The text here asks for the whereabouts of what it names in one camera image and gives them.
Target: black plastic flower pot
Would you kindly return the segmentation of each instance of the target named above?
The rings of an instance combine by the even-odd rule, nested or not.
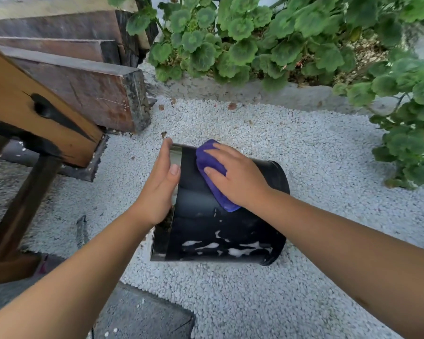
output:
[[[243,207],[227,212],[215,199],[196,165],[196,148],[174,144],[172,164],[181,166],[173,207],[154,229],[151,261],[273,263],[286,238]],[[253,159],[269,186],[289,193],[278,163]]]

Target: white gravel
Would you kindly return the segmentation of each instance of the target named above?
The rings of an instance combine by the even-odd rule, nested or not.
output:
[[[166,98],[154,106],[144,133],[111,137],[94,183],[57,177],[25,245],[71,255],[75,223],[85,214],[90,235],[99,233],[138,196],[164,131],[175,142],[200,145],[214,138],[276,160],[293,196],[424,248],[424,188],[382,186],[393,168],[373,160],[382,132],[366,117],[265,105],[238,104],[230,111],[225,103],[171,105]],[[122,281],[193,311],[194,338],[398,338],[292,245],[270,267],[154,263],[149,246],[149,240],[142,243]]]

